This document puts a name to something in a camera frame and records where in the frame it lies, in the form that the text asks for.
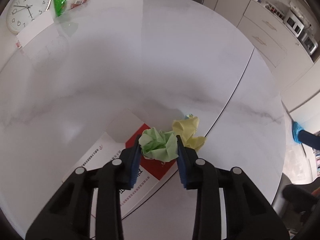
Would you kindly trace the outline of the green plastic wrapper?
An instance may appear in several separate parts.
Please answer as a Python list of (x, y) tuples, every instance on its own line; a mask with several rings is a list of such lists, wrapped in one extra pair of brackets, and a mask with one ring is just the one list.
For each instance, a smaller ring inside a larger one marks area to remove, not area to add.
[(61, 16), (67, 5), (67, 0), (53, 0), (54, 2), (54, 10), (57, 17)]

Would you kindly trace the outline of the green paper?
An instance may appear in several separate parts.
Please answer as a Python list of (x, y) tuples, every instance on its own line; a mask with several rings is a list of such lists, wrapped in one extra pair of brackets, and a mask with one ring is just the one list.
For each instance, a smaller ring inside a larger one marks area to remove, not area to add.
[(174, 131), (158, 131), (152, 127), (143, 131), (138, 142), (145, 159), (168, 163), (178, 158), (177, 137)]

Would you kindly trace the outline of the white round wall clock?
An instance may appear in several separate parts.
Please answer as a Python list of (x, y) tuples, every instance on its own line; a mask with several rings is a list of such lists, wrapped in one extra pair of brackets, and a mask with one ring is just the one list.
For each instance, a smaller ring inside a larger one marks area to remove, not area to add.
[(7, 28), (18, 34), (29, 23), (46, 12), (52, 0), (13, 0), (7, 12)]

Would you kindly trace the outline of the white drawer cabinet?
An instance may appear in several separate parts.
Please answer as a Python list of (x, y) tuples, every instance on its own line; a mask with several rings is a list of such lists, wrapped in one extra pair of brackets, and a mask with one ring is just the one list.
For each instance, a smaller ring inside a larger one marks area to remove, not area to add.
[(281, 90), (291, 87), (313, 61), (299, 40), (272, 12), (250, 0), (238, 29), (271, 63), (271, 73)]

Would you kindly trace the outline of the white red medicine box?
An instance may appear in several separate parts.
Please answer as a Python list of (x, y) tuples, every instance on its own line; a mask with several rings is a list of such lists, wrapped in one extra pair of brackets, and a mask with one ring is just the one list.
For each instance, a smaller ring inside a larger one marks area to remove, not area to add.
[(176, 171), (177, 138), (123, 110), (64, 176), (84, 175), (96, 239), (123, 239), (121, 219)]

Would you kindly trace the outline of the yellow crumpled paper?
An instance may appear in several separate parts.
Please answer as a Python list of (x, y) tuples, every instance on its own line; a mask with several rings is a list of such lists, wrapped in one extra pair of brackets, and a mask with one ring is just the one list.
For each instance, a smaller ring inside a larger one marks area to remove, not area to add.
[(179, 135), (183, 145), (192, 148), (198, 152), (206, 142), (203, 136), (195, 136), (200, 120), (197, 116), (192, 114), (186, 115), (184, 119), (174, 120), (172, 123), (172, 130)]

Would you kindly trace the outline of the microwave oven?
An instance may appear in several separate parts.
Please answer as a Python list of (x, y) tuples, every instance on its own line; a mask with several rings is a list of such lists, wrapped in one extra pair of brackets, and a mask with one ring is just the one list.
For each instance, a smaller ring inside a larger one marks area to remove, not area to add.
[(318, 48), (318, 42), (310, 32), (310, 27), (305, 27), (303, 21), (292, 10), (287, 12), (283, 22), (299, 39), (306, 52), (312, 56)]

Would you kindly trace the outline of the red white small wrapper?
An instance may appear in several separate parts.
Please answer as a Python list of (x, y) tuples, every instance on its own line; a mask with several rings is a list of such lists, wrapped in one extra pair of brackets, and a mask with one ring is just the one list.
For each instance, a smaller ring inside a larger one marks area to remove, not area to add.
[(87, 0), (72, 0), (71, 5), (70, 5), (70, 9), (74, 9), (82, 4), (85, 4), (86, 2), (87, 2)]

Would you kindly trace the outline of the white paper card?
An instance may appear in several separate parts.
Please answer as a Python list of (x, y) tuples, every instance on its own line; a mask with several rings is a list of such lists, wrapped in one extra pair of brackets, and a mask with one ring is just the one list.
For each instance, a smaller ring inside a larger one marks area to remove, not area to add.
[(16, 47), (25, 47), (34, 37), (53, 23), (52, 13), (45, 11), (16, 35)]

